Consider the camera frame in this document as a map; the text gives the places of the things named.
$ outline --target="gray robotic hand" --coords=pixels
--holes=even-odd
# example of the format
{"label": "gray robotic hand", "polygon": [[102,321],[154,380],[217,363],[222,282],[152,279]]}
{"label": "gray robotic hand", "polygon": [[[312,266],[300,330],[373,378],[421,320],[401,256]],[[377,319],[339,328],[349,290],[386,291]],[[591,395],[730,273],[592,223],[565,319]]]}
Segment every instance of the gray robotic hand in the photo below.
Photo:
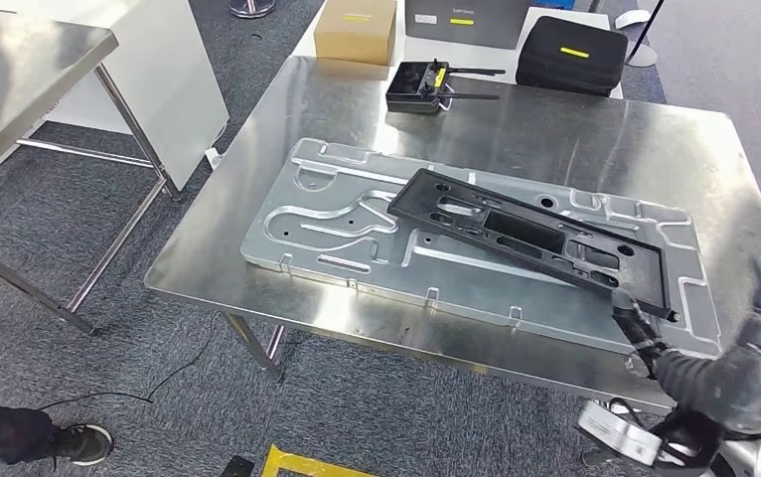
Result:
{"label": "gray robotic hand", "polygon": [[[668,348],[661,337],[653,336],[652,327],[632,297],[620,290],[612,295],[613,317],[639,355],[652,366],[662,390],[680,406],[702,413],[727,430],[744,434],[761,433],[761,257],[755,260],[755,271],[757,285],[752,313],[734,344],[716,360],[695,358]],[[638,317],[631,328],[625,327],[626,314]],[[636,331],[643,334],[636,336]]]}

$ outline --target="black cable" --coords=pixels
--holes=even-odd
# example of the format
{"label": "black cable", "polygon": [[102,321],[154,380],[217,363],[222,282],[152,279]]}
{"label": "black cable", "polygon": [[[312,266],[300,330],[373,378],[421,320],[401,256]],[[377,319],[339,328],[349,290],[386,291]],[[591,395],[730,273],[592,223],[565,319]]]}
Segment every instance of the black cable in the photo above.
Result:
{"label": "black cable", "polygon": [[635,421],[635,423],[638,424],[642,429],[646,429],[646,427],[644,427],[644,423],[641,422],[641,419],[638,417],[638,414],[635,412],[635,409],[632,407],[631,404],[626,402],[625,399],[622,399],[621,397],[612,397],[609,400],[609,407],[611,407],[612,404],[620,404],[624,406],[627,412],[629,412],[629,415],[632,416],[632,419]]}
{"label": "black cable", "polygon": [[55,405],[67,404],[67,403],[70,403],[70,402],[76,402],[78,400],[83,400],[83,399],[87,399],[87,398],[93,398],[95,396],[123,396],[125,398],[133,398],[133,399],[142,400],[144,402],[149,402],[150,404],[154,403],[155,401],[152,400],[152,397],[155,396],[155,393],[158,392],[158,390],[161,389],[162,386],[167,384],[167,382],[170,381],[171,378],[173,378],[174,376],[178,375],[182,371],[184,371],[184,370],[194,366],[197,363],[197,361],[199,361],[199,359],[202,357],[203,353],[205,353],[205,350],[208,349],[208,346],[211,344],[211,340],[214,338],[214,321],[216,320],[216,316],[217,315],[212,316],[212,318],[211,318],[211,326],[210,326],[210,330],[208,332],[208,339],[205,341],[205,344],[202,345],[202,348],[200,348],[199,353],[197,353],[197,355],[194,357],[194,359],[189,361],[187,364],[183,365],[182,367],[178,368],[173,373],[170,373],[170,375],[167,376],[167,378],[164,378],[163,380],[161,380],[161,383],[159,383],[155,388],[153,388],[152,391],[149,393],[149,395],[147,395],[147,397],[141,397],[141,396],[131,395],[129,393],[118,393],[118,392],[115,392],[115,391],[101,391],[99,393],[90,393],[90,394],[87,394],[87,395],[83,395],[83,396],[79,396],[79,397],[73,397],[73,398],[70,398],[70,399],[57,400],[56,402],[51,402],[49,404],[43,405],[43,406],[39,407],[36,410],[44,410],[44,409],[53,407]]}

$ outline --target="yellow floor marking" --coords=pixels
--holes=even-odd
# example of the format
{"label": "yellow floor marking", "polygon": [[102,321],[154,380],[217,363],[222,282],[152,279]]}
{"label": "yellow floor marking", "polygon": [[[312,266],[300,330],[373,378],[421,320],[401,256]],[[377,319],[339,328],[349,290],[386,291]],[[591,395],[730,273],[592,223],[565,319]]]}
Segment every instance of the yellow floor marking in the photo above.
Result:
{"label": "yellow floor marking", "polygon": [[278,477],[279,470],[289,470],[303,475],[325,477],[376,477],[372,474],[327,464],[320,460],[281,451],[275,444],[269,447],[269,455],[263,464],[260,477]]}

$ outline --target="metal table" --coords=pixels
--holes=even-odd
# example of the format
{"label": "metal table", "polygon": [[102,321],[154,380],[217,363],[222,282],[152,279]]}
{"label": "metal table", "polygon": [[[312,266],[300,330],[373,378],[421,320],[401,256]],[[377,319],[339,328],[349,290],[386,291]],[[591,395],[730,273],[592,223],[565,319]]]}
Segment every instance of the metal table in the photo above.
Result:
{"label": "metal table", "polygon": [[[148,167],[154,169],[158,175],[156,185],[149,191],[135,214],[67,305],[59,304],[50,295],[0,263],[1,279],[46,306],[60,319],[87,334],[92,334],[95,328],[77,316],[76,311],[88,293],[161,191],[166,191],[174,199],[179,197],[179,191],[165,175],[155,150],[101,64],[101,61],[116,47],[117,40],[107,29],[0,12],[0,156],[16,142],[38,142],[32,145]],[[21,139],[36,121],[91,71],[94,71],[103,84],[148,160],[134,160],[64,145]]]}
{"label": "metal table", "polygon": [[671,400],[630,374],[622,355],[291,278],[247,264],[240,243],[305,136],[645,199],[692,213],[728,344],[750,307],[751,255],[761,252],[761,194],[729,118],[473,79],[454,85],[501,99],[458,100],[434,116],[387,113],[388,79],[387,68],[289,58],[156,258],[147,287],[223,311],[274,378],[283,328],[264,349],[245,318],[665,411]]}

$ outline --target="black box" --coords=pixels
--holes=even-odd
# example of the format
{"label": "black box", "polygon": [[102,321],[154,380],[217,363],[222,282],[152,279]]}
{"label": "black box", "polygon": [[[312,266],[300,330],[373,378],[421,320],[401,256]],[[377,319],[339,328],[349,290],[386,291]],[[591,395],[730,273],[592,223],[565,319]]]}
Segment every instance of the black box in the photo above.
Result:
{"label": "black box", "polygon": [[516,82],[608,96],[620,82],[626,36],[553,17],[533,25],[518,58]]}

